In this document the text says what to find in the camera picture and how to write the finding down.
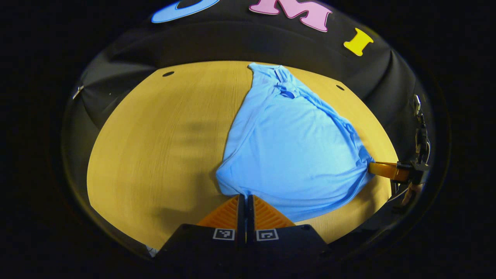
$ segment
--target letter m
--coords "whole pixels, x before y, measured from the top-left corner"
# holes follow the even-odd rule
[[[251,5],[250,11],[263,14],[279,14],[276,9],[276,3],[279,2],[284,13],[288,18],[295,18],[298,15],[308,12],[307,16],[300,18],[300,21],[311,28],[322,32],[327,32],[325,23],[327,15],[332,13],[331,10],[314,2],[298,2],[296,0],[260,0],[258,4]]]

